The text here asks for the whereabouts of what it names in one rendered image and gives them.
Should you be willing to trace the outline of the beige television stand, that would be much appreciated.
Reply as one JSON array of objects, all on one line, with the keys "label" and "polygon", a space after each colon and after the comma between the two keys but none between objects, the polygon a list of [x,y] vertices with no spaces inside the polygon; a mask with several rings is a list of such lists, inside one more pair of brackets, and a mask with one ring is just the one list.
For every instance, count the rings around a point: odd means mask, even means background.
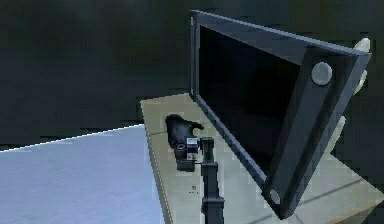
[{"label": "beige television stand", "polygon": [[199,106],[187,94],[141,102],[152,169],[165,224],[205,224],[201,213],[203,181],[200,171],[176,169],[169,147],[165,117],[179,114],[201,123],[197,136],[215,140],[218,182],[224,197],[224,224],[362,224],[382,201],[380,192],[330,153],[323,154],[295,213],[279,219],[261,195],[261,189],[228,147]]}]

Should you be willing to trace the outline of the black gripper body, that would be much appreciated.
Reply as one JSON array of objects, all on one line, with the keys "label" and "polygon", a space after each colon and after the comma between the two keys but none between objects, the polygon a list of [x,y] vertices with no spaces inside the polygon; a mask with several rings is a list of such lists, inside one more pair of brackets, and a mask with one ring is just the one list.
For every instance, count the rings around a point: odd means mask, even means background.
[{"label": "black gripper body", "polygon": [[178,171],[194,172],[197,155],[197,146],[177,143],[174,149]]}]

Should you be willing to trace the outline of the black plastic art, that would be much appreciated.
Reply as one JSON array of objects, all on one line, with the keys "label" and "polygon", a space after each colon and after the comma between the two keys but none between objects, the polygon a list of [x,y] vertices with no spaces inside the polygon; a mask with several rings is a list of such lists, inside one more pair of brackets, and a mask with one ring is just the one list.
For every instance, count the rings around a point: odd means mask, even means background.
[{"label": "black plastic art", "polygon": [[183,119],[179,114],[170,114],[165,118],[168,144],[173,149],[184,149],[187,139],[194,138],[194,129],[203,130],[202,124]]}]

